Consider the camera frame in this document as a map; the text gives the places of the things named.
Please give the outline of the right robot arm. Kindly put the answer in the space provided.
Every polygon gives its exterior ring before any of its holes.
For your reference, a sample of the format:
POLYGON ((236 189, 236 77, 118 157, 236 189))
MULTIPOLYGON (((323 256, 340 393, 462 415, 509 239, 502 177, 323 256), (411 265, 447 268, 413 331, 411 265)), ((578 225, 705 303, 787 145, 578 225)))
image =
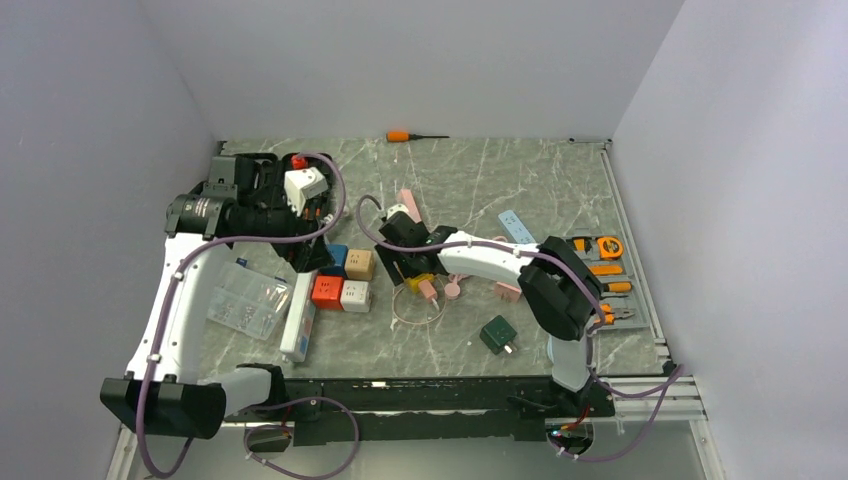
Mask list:
POLYGON ((380 235, 369 234, 395 282, 405 274, 468 275, 518 288, 539 327, 549 335, 551 401, 574 415, 590 399, 590 331, 603 310, 603 285, 567 242, 549 236, 541 243, 484 239, 455 227, 432 231, 403 213, 386 219, 380 235))

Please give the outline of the dark green cube adapter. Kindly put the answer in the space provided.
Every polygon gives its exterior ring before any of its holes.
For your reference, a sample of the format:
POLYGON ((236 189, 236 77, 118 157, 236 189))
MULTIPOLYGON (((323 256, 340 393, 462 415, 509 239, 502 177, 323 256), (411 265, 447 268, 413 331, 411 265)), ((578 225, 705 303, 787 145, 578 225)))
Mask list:
POLYGON ((501 315, 492 318, 479 331, 480 340, 493 355, 514 353, 517 350, 514 345, 516 337, 517 331, 501 315))

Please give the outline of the yellow cube adapter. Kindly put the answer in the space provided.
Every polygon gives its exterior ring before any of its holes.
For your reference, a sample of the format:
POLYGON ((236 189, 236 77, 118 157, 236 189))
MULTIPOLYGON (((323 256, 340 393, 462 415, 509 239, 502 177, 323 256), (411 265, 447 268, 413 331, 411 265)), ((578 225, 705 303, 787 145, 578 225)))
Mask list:
POLYGON ((420 292, 419 292, 419 288, 418 288, 418 284, 419 284, 419 282, 420 282, 421 280, 425 280, 425 279, 429 279, 429 280, 431 280, 431 281, 432 281, 432 283, 433 283, 434 275, 433 275, 433 274, 429 274, 429 273, 425 273, 425 274, 417 275, 417 276, 415 276, 415 277, 406 278, 406 279, 404 280, 404 284, 406 285, 406 287, 407 287, 407 288, 408 288, 408 289, 409 289, 412 293, 414 293, 414 294, 420 294, 420 292))

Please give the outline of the clear plastic screw box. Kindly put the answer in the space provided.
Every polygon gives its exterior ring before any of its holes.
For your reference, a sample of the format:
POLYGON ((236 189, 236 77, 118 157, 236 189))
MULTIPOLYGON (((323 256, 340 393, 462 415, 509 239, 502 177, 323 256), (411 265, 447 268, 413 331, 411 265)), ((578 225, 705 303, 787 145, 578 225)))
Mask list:
POLYGON ((292 288, 284 280, 226 263, 219 274, 207 319, 257 340, 267 340, 289 308, 292 288))

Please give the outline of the wooden beige cube adapter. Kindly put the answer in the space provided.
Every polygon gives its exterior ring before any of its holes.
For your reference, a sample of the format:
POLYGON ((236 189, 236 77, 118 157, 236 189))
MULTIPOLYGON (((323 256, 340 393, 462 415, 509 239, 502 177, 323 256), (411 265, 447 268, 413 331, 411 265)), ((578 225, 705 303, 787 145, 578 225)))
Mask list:
POLYGON ((349 249, 344 263, 346 277, 350 280, 370 282, 374 277, 376 257, 373 251, 349 249))

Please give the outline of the small pink charger plug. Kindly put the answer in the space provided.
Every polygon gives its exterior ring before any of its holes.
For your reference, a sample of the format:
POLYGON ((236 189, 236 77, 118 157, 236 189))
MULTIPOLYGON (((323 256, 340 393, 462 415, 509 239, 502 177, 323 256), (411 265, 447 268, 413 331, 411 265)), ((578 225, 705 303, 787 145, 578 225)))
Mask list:
POLYGON ((438 293, 431 280, 421 280, 418 284, 418 288, 420 294, 428 303, 438 307, 438 293))

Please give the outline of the blue cube adapter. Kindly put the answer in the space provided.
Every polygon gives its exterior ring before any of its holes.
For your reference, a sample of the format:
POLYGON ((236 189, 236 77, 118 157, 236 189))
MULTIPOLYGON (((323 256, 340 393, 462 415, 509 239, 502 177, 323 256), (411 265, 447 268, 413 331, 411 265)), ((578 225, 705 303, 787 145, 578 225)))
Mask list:
POLYGON ((343 244, 328 244, 327 249, 331 254, 332 263, 321 270, 322 274, 346 278, 345 264, 349 248, 343 244))

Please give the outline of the pink power strip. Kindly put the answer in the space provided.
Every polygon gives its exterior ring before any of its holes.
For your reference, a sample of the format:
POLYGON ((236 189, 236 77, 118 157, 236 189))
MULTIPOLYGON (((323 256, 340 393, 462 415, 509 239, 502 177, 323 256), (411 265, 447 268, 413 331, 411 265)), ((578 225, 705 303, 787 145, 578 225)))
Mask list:
POLYGON ((402 188, 397 192, 397 201, 403 205, 414 222, 421 222, 422 217, 418 205, 415 201, 412 191, 408 188, 402 188))

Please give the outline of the pink cube socket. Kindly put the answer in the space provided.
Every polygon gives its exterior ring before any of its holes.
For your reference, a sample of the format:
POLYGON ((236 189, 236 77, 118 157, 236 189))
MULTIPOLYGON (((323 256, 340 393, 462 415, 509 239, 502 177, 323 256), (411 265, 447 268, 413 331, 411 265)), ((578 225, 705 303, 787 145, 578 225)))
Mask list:
POLYGON ((517 303, 522 297, 522 291, 520 288, 503 282, 496 282, 493 287, 493 292, 499 298, 511 303, 517 303))

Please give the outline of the light blue power strip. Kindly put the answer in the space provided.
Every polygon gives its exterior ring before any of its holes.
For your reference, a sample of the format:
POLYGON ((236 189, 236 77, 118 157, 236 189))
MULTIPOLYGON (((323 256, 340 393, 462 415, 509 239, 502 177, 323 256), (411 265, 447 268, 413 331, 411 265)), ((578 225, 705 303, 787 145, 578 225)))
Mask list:
POLYGON ((501 226, 513 243, 533 244, 537 240, 513 210, 506 210, 497 216, 501 226))

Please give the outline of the grey tool case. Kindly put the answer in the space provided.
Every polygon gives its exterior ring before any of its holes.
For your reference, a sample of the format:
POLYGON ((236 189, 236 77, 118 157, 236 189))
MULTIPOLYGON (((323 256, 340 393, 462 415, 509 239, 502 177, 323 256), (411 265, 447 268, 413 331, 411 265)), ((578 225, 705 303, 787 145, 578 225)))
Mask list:
POLYGON ((597 233, 589 229, 576 230, 566 237, 566 243, 601 283, 600 303, 605 316, 596 319, 602 331, 642 330, 651 328, 650 315, 644 295, 637 286, 635 264, 630 247, 621 233, 597 233), (621 258, 605 261, 599 258, 596 239, 614 236, 624 244, 621 258))

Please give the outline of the black tool case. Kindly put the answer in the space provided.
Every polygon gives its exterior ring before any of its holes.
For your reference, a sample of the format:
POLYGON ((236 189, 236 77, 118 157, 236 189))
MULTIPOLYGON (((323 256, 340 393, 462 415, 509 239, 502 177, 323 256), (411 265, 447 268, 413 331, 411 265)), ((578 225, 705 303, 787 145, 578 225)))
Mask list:
POLYGON ((291 168, 290 159, 295 154, 309 159, 322 171, 328 181, 329 191, 311 200, 301 214, 303 217, 314 217, 321 222, 331 214, 334 175, 327 163, 301 152, 289 153, 282 157, 269 152, 217 156, 213 159, 208 179, 201 187, 201 194, 208 197, 233 199, 243 211, 239 220, 245 225, 261 230, 261 196, 281 196, 287 204, 284 175, 291 168))

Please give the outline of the red cube adapter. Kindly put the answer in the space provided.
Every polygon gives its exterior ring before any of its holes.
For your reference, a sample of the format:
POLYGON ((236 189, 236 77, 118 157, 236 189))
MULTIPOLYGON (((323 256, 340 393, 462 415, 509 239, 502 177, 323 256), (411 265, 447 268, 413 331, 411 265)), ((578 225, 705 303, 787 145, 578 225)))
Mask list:
POLYGON ((314 279, 311 301, 318 309, 341 311, 341 296, 345 279, 339 276, 317 275, 314 279))

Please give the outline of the white power strip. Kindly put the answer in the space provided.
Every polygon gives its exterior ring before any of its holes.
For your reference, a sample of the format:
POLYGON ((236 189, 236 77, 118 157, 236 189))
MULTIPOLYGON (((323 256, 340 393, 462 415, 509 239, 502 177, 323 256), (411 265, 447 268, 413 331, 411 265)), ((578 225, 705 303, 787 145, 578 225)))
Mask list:
POLYGON ((316 277, 316 271, 296 276, 279 347, 286 362, 301 363, 306 358, 316 313, 311 299, 316 277))

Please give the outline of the white cube adapter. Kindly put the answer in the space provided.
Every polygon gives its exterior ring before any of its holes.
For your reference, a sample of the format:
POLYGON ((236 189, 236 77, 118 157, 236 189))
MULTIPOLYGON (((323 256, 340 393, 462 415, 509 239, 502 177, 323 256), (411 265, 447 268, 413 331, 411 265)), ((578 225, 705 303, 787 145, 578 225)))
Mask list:
POLYGON ((343 283, 340 303, 346 312, 368 313, 371 309, 372 292, 367 281, 347 279, 343 283))

